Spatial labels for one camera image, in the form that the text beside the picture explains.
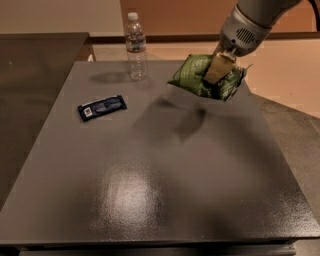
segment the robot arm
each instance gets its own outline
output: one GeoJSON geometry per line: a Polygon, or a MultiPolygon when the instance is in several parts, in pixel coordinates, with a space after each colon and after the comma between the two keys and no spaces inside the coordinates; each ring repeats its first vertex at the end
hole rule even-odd
{"type": "Polygon", "coordinates": [[[245,56],[255,51],[272,26],[301,0],[239,0],[221,29],[219,50],[245,56]]]}

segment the floor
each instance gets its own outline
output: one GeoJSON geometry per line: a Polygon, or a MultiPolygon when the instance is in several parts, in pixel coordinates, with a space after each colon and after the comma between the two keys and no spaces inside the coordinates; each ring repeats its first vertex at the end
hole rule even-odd
{"type": "MultiPolygon", "coordinates": [[[[211,54],[216,42],[148,44],[149,60],[211,54]]],[[[97,61],[127,60],[123,45],[95,45],[97,61]]],[[[320,222],[320,41],[265,41],[238,59],[245,78],[310,207],[320,222]]],[[[320,240],[298,241],[297,256],[320,255],[320,240]]]]}

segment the white wall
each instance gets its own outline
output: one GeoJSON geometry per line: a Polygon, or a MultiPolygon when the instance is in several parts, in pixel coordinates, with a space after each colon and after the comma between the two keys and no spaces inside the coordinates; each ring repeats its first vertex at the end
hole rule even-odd
{"type": "Polygon", "coordinates": [[[0,33],[122,36],[120,0],[0,0],[0,33]]]}

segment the table surface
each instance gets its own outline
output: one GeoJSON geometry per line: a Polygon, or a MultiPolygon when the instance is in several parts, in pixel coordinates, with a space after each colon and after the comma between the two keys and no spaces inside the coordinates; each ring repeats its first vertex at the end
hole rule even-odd
{"type": "Polygon", "coordinates": [[[166,81],[181,61],[76,63],[0,212],[0,244],[314,238],[319,226],[247,85],[227,103],[166,81]],[[77,106],[127,110],[82,123],[77,106]]]}
{"type": "Polygon", "coordinates": [[[0,35],[0,210],[88,37],[0,35]]]}

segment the bottle cap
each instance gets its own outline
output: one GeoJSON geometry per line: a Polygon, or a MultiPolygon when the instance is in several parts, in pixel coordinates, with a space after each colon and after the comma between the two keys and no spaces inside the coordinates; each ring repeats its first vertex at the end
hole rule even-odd
{"type": "Polygon", "coordinates": [[[128,13],[128,19],[129,20],[137,20],[138,19],[138,13],[136,13],[136,12],[128,13]]]}

